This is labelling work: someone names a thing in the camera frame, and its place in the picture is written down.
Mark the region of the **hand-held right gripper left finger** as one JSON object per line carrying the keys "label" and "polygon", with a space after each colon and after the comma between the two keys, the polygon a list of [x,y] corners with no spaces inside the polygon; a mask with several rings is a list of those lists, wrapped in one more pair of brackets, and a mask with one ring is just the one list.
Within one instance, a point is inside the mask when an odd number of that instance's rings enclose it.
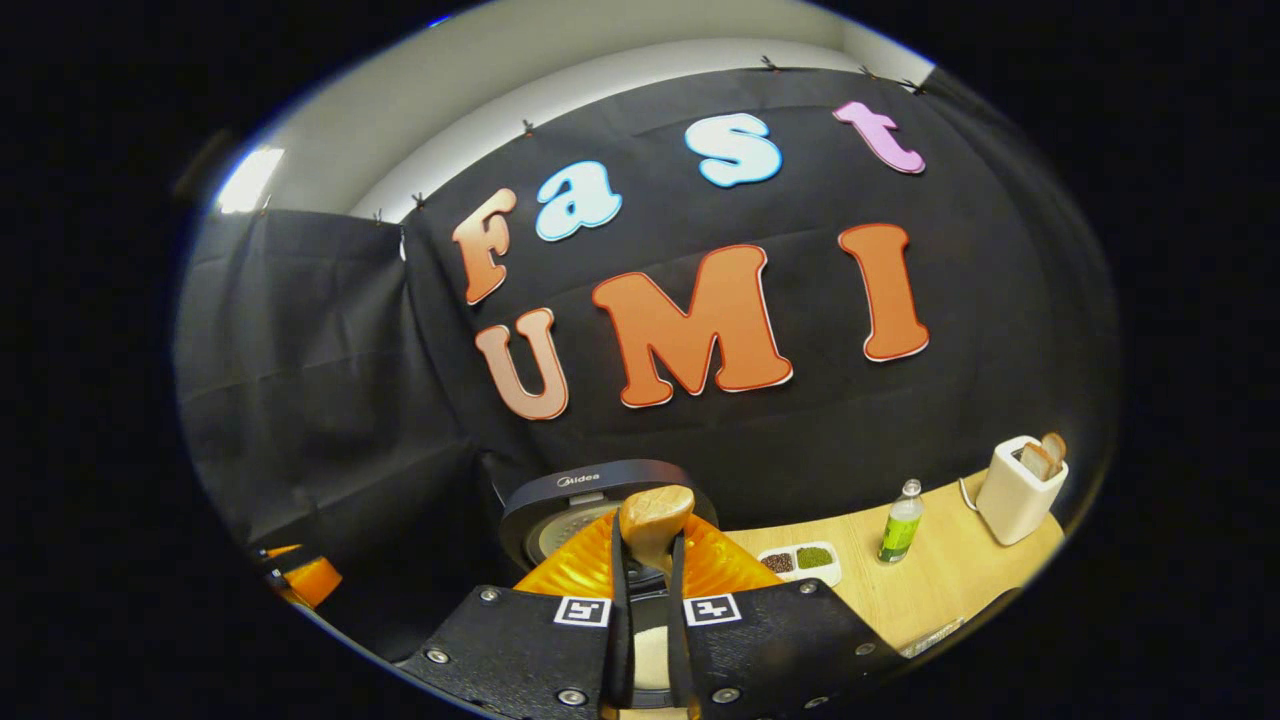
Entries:
{"label": "hand-held right gripper left finger", "polygon": [[399,670],[488,719],[603,719],[634,688],[627,552],[607,514],[515,588],[474,588]]}

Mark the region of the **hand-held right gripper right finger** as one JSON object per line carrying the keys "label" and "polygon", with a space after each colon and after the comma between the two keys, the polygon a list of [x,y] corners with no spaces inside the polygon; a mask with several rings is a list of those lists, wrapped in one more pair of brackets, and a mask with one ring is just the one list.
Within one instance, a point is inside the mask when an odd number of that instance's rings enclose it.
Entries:
{"label": "hand-held right gripper right finger", "polygon": [[672,546],[669,678],[692,719],[852,719],[905,657],[826,582],[785,582],[690,516]]}

